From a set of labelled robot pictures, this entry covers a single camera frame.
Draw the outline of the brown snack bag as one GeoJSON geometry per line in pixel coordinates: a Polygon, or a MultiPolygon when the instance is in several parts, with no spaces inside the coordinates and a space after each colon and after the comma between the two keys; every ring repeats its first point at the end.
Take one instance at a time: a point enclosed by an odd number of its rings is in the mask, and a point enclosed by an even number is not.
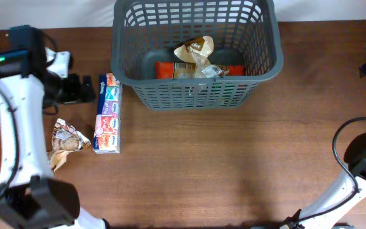
{"type": "Polygon", "coordinates": [[[52,150],[47,152],[47,155],[53,172],[63,166],[67,161],[67,155],[91,145],[87,137],[61,118],[58,118],[54,124],[51,143],[52,150]]]}

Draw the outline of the multicolour tissue pack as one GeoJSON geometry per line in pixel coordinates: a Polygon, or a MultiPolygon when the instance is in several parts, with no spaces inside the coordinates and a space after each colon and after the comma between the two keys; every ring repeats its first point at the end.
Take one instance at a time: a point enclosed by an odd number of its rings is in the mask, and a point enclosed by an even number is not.
{"type": "Polygon", "coordinates": [[[99,76],[98,105],[93,138],[97,154],[120,153],[122,84],[112,73],[99,76]]]}

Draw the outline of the orange pasta packet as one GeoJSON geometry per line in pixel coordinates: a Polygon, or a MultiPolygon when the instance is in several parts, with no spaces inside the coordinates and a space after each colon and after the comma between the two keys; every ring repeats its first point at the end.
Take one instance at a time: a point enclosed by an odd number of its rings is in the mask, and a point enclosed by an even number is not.
{"type": "Polygon", "coordinates": [[[157,79],[214,78],[222,76],[243,76],[245,74],[245,67],[243,65],[209,65],[200,72],[196,71],[196,64],[187,62],[173,63],[156,61],[154,66],[157,79]]]}

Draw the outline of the grey plastic shopping basket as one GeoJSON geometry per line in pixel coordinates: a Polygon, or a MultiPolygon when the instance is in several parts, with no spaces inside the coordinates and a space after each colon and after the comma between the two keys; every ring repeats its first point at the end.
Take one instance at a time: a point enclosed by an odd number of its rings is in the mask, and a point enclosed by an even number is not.
{"type": "Polygon", "coordinates": [[[283,67],[272,0],[117,1],[112,25],[111,71],[153,110],[241,106],[256,86],[283,67]],[[185,41],[211,36],[210,62],[245,67],[243,76],[157,79],[155,62],[178,62],[185,41]],[[234,83],[230,100],[218,104],[216,85],[234,83]]]}

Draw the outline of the beige snack bag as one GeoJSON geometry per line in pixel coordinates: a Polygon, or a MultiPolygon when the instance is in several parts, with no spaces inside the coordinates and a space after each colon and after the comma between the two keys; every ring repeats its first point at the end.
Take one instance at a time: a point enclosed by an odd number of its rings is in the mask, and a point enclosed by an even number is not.
{"type": "Polygon", "coordinates": [[[191,78],[216,78],[229,73],[228,66],[211,64],[208,57],[214,51],[214,40],[211,36],[202,36],[184,42],[174,49],[173,53],[183,62],[194,64],[191,78]]]}

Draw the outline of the green lid spice jar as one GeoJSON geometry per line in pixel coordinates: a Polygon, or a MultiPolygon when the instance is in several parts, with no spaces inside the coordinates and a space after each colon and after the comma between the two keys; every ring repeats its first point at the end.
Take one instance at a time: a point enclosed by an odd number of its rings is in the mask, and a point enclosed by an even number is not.
{"type": "Polygon", "coordinates": [[[220,84],[213,86],[212,88],[218,95],[218,104],[222,106],[230,100],[235,89],[235,84],[234,83],[228,83],[227,85],[220,84]]]}

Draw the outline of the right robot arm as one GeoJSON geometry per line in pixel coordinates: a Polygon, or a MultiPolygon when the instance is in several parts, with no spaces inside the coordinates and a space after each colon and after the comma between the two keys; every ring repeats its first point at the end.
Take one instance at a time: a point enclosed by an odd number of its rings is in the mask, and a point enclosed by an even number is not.
{"type": "Polygon", "coordinates": [[[346,213],[366,198],[366,132],[351,141],[342,160],[336,150],[343,129],[359,121],[366,121],[366,116],[344,122],[333,136],[332,153],[341,166],[340,175],[315,202],[299,209],[280,228],[335,228],[346,213]]]}

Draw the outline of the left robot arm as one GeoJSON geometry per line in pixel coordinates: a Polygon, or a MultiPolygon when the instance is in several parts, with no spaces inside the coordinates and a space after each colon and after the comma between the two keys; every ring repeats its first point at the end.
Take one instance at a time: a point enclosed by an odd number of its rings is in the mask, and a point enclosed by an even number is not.
{"type": "Polygon", "coordinates": [[[46,108],[95,100],[90,76],[71,74],[72,57],[47,48],[30,25],[9,30],[0,53],[0,219],[13,228],[109,228],[84,210],[76,188],[55,179],[48,161],[46,108]]]}

